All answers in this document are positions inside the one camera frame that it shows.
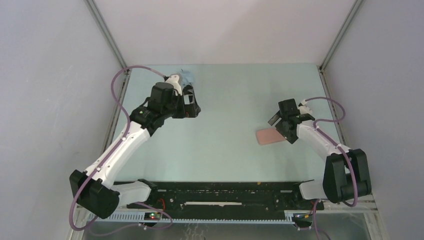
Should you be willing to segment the pink glasses case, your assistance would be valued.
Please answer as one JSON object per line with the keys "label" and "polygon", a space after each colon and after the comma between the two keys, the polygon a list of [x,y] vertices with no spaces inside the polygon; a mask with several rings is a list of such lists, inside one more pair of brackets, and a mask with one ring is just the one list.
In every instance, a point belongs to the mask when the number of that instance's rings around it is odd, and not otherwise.
{"label": "pink glasses case", "polygon": [[260,129],[255,133],[255,136],[258,144],[261,146],[286,141],[286,138],[275,128]]}

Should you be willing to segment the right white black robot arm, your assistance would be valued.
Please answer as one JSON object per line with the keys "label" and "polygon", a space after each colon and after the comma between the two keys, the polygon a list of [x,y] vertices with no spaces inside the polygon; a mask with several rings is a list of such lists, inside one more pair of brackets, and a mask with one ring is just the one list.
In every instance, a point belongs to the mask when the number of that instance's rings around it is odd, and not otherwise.
{"label": "right white black robot arm", "polygon": [[310,99],[300,103],[293,98],[280,101],[278,111],[268,121],[288,143],[303,141],[325,163],[322,179],[301,182],[299,190],[290,196],[291,204],[304,209],[311,200],[328,200],[354,207],[360,197],[372,193],[367,155],[362,149],[352,149],[325,133],[318,125],[325,119],[313,117],[308,102]]}

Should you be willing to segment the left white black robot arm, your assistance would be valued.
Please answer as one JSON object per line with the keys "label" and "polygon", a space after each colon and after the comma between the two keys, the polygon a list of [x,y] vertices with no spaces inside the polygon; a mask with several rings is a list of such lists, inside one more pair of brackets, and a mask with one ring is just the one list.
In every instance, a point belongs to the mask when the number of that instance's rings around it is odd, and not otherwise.
{"label": "left white black robot arm", "polygon": [[168,118],[196,118],[201,112],[193,85],[175,87],[157,82],[150,96],[127,115],[127,123],[111,146],[84,171],[75,170],[69,177],[72,194],[78,205],[96,217],[106,219],[121,206],[140,202],[153,208],[158,194],[152,183],[137,180],[116,185],[118,173],[135,151],[162,127]]}

